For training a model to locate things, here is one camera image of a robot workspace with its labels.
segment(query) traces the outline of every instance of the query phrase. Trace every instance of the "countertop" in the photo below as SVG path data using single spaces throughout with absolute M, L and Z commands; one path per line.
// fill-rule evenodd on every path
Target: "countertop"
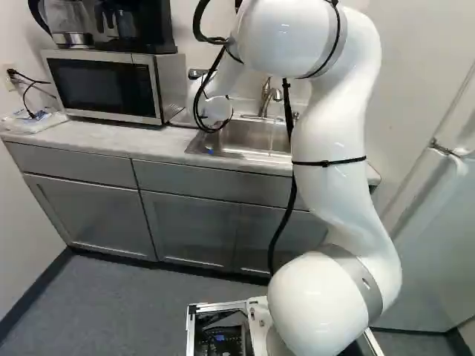
M 186 121 L 186 112 L 177 121 Z M 292 165 L 275 162 L 222 158 L 204 154 L 187 154 L 185 149 L 196 136 L 197 129 L 166 126 L 138 128 L 126 125 L 108 125 L 104 122 L 71 120 L 33 135 L 0 132 L 6 142 L 17 142 L 48 148 L 104 154 L 109 156 L 144 159 L 155 162 L 177 163 L 197 167 L 220 168 L 260 174 L 291 176 Z M 378 185 L 381 177 L 367 164 L 368 183 Z

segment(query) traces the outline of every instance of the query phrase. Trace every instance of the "sink faucet handle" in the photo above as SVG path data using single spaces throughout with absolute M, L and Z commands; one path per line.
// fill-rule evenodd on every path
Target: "sink faucet handle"
M 264 100 L 270 92 L 270 79 L 272 77 L 268 76 L 264 84 L 262 85 L 261 99 Z

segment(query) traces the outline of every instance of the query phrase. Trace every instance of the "microwave door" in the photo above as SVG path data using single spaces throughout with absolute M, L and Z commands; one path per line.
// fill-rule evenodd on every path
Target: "microwave door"
M 149 65 L 77 59 L 47 59 L 47 63 L 66 113 L 142 123 L 160 121 Z

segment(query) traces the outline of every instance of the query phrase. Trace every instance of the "microwave window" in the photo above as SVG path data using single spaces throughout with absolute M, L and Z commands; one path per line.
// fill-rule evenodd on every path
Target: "microwave window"
M 117 74 L 113 70 L 58 68 L 57 75 L 70 106 L 102 103 L 121 106 L 122 95 Z
M 66 109 L 157 117 L 147 65 L 48 59 Z

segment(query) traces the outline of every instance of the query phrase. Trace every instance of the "stainless steel sink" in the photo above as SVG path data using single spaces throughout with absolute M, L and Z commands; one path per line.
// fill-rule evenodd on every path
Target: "stainless steel sink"
M 239 116 L 217 133 L 200 131 L 186 153 L 287 163 L 290 144 L 283 119 Z

